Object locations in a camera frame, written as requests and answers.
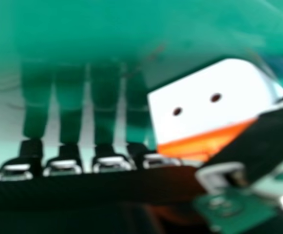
metal buckle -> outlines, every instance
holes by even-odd
[[[181,161],[177,158],[164,157],[160,154],[144,155],[142,163],[144,169],[181,166]]]
[[[132,170],[132,165],[121,156],[101,157],[93,166],[94,173],[122,172]]]
[[[226,175],[244,171],[244,165],[240,162],[227,162],[201,168],[195,174],[197,180],[210,194],[220,194],[223,188],[229,187]]]
[[[0,172],[0,181],[21,181],[33,178],[33,174],[29,171],[30,164],[12,164],[5,165]]]
[[[50,163],[43,171],[43,176],[65,176],[82,174],[82,168],[76,160],[57,160]]]

dark hole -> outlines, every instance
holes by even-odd
[[[177,116],[177,115],[179,115],[181,112],[182,112],[182,109],[181,109],[180,107],[177,107],[177,108],[174,110],[173,114],[174,114],[174,116]]]
[[[219,100],[221,99],[221,94],[214,94],[212,97],[211,97],[211,102],[218,102]]]

white and orange object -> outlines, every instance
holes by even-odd
[[[207,161],[283,97],[254,64],[225,59],[148,94],[158,152]]]

